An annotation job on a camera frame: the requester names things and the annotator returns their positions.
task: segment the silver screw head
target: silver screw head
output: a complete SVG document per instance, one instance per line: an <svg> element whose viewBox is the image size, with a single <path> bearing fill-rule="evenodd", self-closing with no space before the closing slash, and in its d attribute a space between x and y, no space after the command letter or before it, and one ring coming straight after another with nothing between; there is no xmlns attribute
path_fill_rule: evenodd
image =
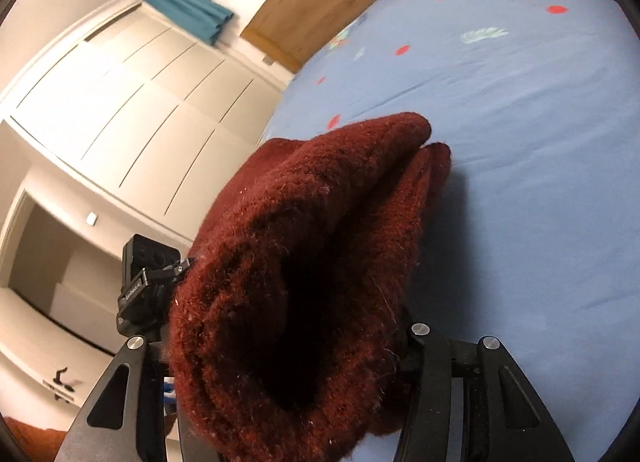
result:
<svg viewBox="0 0 640 462"><path fill-rule="evenodd" d="M127 347L129 347L130 350L136 350L143 344L145 344L145 339L142 336L133 336L127 341Z"/></svg>
<svg viewBox="0 0 640 462"><path fill-rule="evenodd" d="M500 341L492 336L485 337L482 340L482 344L484 345L484 348L487 348L489 350L497 350L498 348L500 348Z"/></svg>
<svg viewBox="0 0 640 462"><path fill-rule="evenodd" d="M411 325L411 332L413 332L417 336L426 336L429 332L431 332L431 329L424 323L414 323L413 325Z"/></svg>

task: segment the teal curtain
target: teal curtain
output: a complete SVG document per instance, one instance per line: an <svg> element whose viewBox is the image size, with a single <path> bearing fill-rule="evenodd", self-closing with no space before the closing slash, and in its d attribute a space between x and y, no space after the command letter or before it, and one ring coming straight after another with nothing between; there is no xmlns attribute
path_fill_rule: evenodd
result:
<svg viewBox="0 0 640 462"><path fill-rule="evenodd" d="M213 44L233 12L210 0L143 0L169 20L209 44Z"/></svg>

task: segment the blue bed sheet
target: blue bed sheet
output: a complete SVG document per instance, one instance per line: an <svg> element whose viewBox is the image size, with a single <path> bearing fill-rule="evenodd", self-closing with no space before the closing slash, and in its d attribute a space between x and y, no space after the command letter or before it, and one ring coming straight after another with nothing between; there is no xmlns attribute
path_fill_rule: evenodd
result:
<svg viewBox="0 0 640 462"><path fill-rule="evenodd" d="M596 461L640 397L638 38L612 0L378 0L264 138L402 111L454 159L409 306L451 338L501 338ZM397 440L353 457L390 461Z"/></svg>

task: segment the orange fabric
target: orange fabric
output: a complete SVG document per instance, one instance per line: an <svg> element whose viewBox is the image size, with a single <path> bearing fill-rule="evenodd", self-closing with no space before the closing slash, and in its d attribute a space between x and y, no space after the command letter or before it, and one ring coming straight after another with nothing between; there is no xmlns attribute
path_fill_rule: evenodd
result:
<svg viewBox="0 0 640 462"><path fill-rule="evenodd" d="M55 460L60 445L65 439L65 431L36 428L11 417L6 417L4 421L18 441L20 448L33 462L53 462Z"/></svg>

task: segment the folded sweater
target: folded sweater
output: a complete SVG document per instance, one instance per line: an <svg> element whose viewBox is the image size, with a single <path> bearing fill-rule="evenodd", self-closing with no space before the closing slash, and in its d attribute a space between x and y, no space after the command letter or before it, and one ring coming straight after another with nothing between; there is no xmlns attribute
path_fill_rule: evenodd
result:
<svg viewBox="0 0 640 462"><path fill-rule="evenodd" d="M389 429L402 292L450 168L430 134L404 113L269 140L218 195L169 348L178 402L230 460L334 462Z"/></svg>

